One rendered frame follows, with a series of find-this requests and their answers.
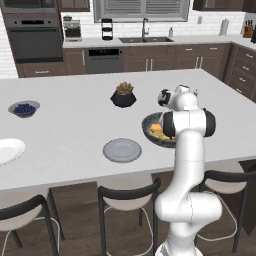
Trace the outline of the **succulent in black pot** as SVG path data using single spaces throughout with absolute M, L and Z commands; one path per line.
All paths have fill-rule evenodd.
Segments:
M 133 89 L 134 87 L 130 83 L 122 82 L 116 87 L 116 90 L 110 100 L 115 106 L 121 108 L 130 107 L 136 102 Z

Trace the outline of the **steel coffee machine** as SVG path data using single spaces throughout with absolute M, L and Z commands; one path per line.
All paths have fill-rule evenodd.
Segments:
M 74 20 L 71 16 L 63 17 L 63 27 L 65 40 L 67 42 L 81 41 L 81 25 L 79 20 Z

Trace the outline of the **white paper towel roll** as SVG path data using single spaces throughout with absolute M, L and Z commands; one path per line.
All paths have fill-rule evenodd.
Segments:
M 228 19 L 222 20 L 219 36 L 227 35 L 228 26 L 229 26 L 229 20 Z

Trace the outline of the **wide brown wall cupboards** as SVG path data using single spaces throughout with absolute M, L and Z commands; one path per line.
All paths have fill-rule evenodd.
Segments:
M 256 13 L 256 0 L 194 0 L 196 11 L 243 11 Z

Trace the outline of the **dark tap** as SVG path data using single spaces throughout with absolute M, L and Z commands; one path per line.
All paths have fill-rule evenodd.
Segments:
M 142 38 L 144 39 L 146 35 L 149 34 L 149 29 L 145 29 L 145 24 L 148 22 L 148 18 L 143 18 L 143 23 L 142 23 Z

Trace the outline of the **long brown base cupboards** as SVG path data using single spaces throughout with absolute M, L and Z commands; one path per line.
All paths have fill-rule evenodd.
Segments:
M 121 49 L 121 72 L 162 71 L 203 68 L 219 80 L 223 79 L 230 43 L 176 46 L 132 46 Z M 89 73 L 88 49 L 65 49 L 63 62 L 17 64 L 20 78 L 84 75 Z

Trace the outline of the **steel wall oven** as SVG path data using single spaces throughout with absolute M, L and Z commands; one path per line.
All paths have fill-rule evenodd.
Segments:
M 55 17 L 8 16 L 5 24 L 17 64 L 63 60 L 59 25 Z

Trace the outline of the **brown drawer cupboards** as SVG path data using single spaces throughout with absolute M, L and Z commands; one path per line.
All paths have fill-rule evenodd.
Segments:
M 232 43 L 223 82 L 256 103 L 256 50 Z

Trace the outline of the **steel dishwasher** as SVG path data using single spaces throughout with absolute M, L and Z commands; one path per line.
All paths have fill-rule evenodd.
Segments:
M 123 71 L 123 56 L 120 48 L 92 48 L 86 51 L 88 74 L 120 73 Z

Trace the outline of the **dark sink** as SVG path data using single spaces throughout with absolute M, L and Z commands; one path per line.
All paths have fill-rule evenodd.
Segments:
M 174 42 L 168 37 L 131 37 L 131 38 L 119 38 L 122 43 L 157 43 L 157 42 Z

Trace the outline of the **steel microwave oven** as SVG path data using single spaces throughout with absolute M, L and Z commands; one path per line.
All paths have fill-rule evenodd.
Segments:
M 0 0 L 4 13 L 55 13 L 55 0 Z

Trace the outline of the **black stool with white seat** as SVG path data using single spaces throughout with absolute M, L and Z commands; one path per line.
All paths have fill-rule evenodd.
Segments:
M 224 170 L 207 170 L 204 174 L 203 181 L 199 185 L 200 192 L 205 192 L 205 188 L 209 188 L 211 191 L 213 191 L 214 195 L 221 200 L 222 203 L 224 203 L 224 201 L 219 194 L 242 193 L 238 218 L 235 218 L 228 206 L 225 205 L 235 223 L 235 231 L 229 236 L 220 238 L 221 240 L 231 237 L 234 238 L 232 249 L 233 253 L 237 252 L 249 185 L 255 179 L 256 163 L 250 166 L 247 171 L 244 171 L 240 163 L 229 163 Z
M 143 217 L 146 217 L 151 233 L 151 244 L 146 252 L 135 256 L 144 256 L 149 251 L 156 252 L 158 239 L 158 219 L 156 213 L 152 213 L 153 223 L 150 223 L 144 206 L 152 201 L 155 204 L 161 180 L 152 179 L 150 174 L 126 174 L 103 178 L 97 181 L 98 207 L 100 222 L 100 237 L 102 256 L 111 256 L 107 252 L 105 213 L 110 209 L 119 211 L 139 211 L 138 225 L 142 225 Z
M 46 222 L 52 255 L 59 256 L 60 241 L 64 241 L 65 237 L 52 190 L 34 188 L 21 192 L 0 192 L 0 232 L 6 232 L 1 256 L 5 254 L 9 235 L 22 248 L 17 230 L 41 219 Z

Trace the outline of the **dark speckled bowl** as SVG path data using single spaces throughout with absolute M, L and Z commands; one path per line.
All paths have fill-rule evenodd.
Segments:
M 144 135 L 147 137 L 149 141 L 164 148 L 175 148 L 176 142 L 174 140 L 163 140 L 155 137 L 151 132 L 151 126 L 154 123 L 157 123 L 162 115 L 162 112 L 152 113 L 146 116 L 142 121 L 142 130 Z

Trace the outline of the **small brown wall cupboard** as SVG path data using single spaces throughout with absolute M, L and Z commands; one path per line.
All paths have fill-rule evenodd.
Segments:
M 89 0 L 57 0 L 60 12 L 89 12 Z

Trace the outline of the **grey plate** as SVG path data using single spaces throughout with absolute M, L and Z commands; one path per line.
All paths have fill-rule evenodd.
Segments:
M 140 157 L 141 153 L 141 146 L 134 140 L 126 138 L 111 140 L 103 147 L 103 155 L 115 163 L 133 162 Z

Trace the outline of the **black tiered stand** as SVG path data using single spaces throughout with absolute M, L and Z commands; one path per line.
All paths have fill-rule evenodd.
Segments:
M 113 22 L 109 18 L 101 19 L 101 32 L 104 41 L 111 41 L 113 39 Z

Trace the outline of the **window with grey blinds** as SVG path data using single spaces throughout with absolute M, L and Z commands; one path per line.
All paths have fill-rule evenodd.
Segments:
M 189 6 L 190 0 L 93 0 L 96 22 L 186 22 Z

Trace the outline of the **white plate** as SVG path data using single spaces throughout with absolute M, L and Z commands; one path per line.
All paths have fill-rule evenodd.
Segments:
M 0 166 L 19 158 L 25 151 L 25 143 L 19 139 L 8 138 L 0 140 Z

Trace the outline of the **yellow bun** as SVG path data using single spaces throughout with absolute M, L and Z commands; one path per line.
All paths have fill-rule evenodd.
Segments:
M 155 131 L 153 136 L 161 140 L 171 140 L 171 138 L 166 136 L 162 131 Z

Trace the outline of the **wooden knife block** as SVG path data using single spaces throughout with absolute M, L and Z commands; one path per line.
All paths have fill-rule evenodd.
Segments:
M 253 22 L 251 20 L 247 20 L 245 22 L 245 27 L 244 27 L 244 38 L 251 38 L 253 35 Z

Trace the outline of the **grey bowl of blueberries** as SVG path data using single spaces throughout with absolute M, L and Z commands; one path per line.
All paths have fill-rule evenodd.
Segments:
M 29 118 L 36 113 L 39 107 L 40 104 L 37 101 L 27 100 L 12 104 L 8 108 L 8 111 L 17 117 Z

